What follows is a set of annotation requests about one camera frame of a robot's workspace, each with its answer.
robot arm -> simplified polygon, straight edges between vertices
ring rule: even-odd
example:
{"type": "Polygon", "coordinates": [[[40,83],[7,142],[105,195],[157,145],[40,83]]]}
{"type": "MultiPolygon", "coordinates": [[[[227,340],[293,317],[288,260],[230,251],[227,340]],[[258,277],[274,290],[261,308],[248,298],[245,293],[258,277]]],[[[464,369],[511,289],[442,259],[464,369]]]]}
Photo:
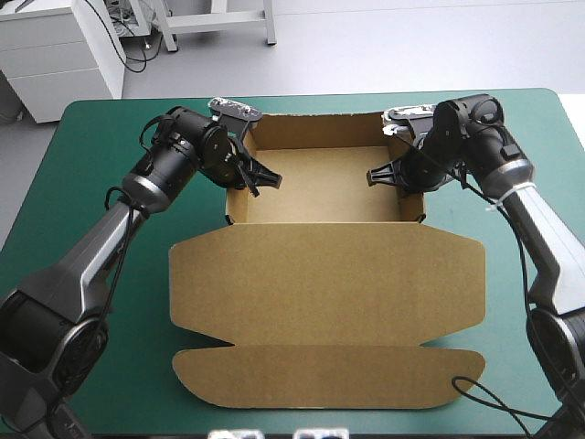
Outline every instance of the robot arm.
{"type": "Polygon", "coordinates": [[[580,426],[548,423],[539,437],[582,434],[585,248],[538,194],[534,167],[506,130],[500,103],[480,94],[436,107],[390,109],[384,113],[384,124],[386,134],[409,134],[414,148],[370,170],[370,186],[382,183],[406,192],[429,192],[452,176],[464,179],[469,171],[484,195],[504,208],[537,267],[529,290],[529,300],[536,306],[527,326],[528,339],[563,403],[556,417],[580,426]]]}
{"type": "Polygon", "coordinates": [[[28,438],[90,437],[64,399],[106,347],[107,279],[149,216],[166,210],[197,171],[255,196],[258,186],[280,185],[242,143],[261,113],[221,98],[209,106],[212,117],[176,107],[149,122],[144,130],[157,125],[152,147],[123,179],[124,195],[59,262],[0,304],[0,414],[28,438]]]}

white cabinet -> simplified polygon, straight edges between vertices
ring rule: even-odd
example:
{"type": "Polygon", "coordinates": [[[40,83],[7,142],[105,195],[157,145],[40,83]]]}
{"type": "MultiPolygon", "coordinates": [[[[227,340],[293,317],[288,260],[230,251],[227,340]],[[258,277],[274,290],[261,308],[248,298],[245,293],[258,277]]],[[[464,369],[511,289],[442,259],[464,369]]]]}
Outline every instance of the white cabinet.
{"type": "MultiPolygon", "coordinates": [[[[102,0],[89,0],[125,60],[102,0]]],[[[0,70],[39,123],[57,121],[74,101],[120,99],[124,66],[85,0],[22,0],[0,9],[0,70]]]]}

green table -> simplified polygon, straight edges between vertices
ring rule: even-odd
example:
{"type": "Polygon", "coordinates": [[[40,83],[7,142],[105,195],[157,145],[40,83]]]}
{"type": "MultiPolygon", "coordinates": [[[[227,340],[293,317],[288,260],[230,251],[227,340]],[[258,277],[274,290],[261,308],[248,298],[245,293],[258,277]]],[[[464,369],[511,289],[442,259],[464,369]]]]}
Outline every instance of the green table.
{"type": "MultiPolygon", "coordinates": [[[[506,124],[537,168],[540,192],[585,238],[585,154],[558,97],[548,90],[490,91],[506,124]]],[[[371,112],[435,103],[468,91],[242,98],[264,112],[371,112]]],[[[141,155],[137,136],[154,115],[175,105],[207,113],[207,99],[76,102],[65,112],[0,253],[0,291],[53,263],[103,213],[105,190],[141,155]]],[[[482,200],[457,184],[427,196],[427,224],[484,243],[487,317],[433,346],[468,348],[487,361],[482,382],[509,405],[553,413],[558,403],[527,343],[520,266],[513,235],[482,200]]],[[[171,324],[168,259],[178,241],[225,225],[224,191],[196,176],[176,203],[136,237],[110,317],[112,339],[72,406],[95,433],[195,434],[250,427],[290,433],[305,426],[347,426],[354,433],[510,434],[505,413],[460,399],[424,411],[229,410],[209,405],[179,383],[171,358],[180,349],[218,342],[171,324]]],[[[532,429],[539,422],[527,421],[532,429]]]]}

cardboard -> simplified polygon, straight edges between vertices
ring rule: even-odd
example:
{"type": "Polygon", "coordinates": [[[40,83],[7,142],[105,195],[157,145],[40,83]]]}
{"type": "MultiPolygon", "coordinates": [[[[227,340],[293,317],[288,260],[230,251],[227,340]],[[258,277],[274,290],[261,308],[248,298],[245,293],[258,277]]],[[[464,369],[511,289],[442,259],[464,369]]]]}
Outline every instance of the cardboard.
{"type": "Polygon", "coordinates": [[[479,376],[484,359],[438,348],[245,346],[184,350],[173,368],[222,407],[425,409],[456,399],[451,377],[479,376]]]}
{"type": "Polygon", "coordinates": [[[178,243],[171,318],[233,348],[174,358],[181,382],[240,408],[411,408],[457,397],[480,354],[420,345],[484,318],[480,242],[419,224],[422,195],[368,187],[404,153],[381,114],[267,115],[250,151],[279,190],[228,191],[233,225],[178,243]]]}

cabinet drawer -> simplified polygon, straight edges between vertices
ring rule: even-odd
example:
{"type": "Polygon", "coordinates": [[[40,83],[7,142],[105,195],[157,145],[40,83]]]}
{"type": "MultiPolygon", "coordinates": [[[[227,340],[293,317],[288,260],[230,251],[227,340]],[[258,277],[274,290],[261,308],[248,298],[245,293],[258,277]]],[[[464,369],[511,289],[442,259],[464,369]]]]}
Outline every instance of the cabinet drawer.
{"type": "Polygon", "coordinates": [[[73,14],[0,21],[0,50],[52,46],[83,39],[73,14]]]}
{"type": "Polygon", "coordinates": [[[0,52],[0,70],[7,78],[43,75],[98,67],[85,42],[0,52]]]}
{"type": "Polygon", "coordinates": [[[58,121],[72,102],[111,99],[99,69],[66,71],[9,79],[35,121],[58,121]]]}

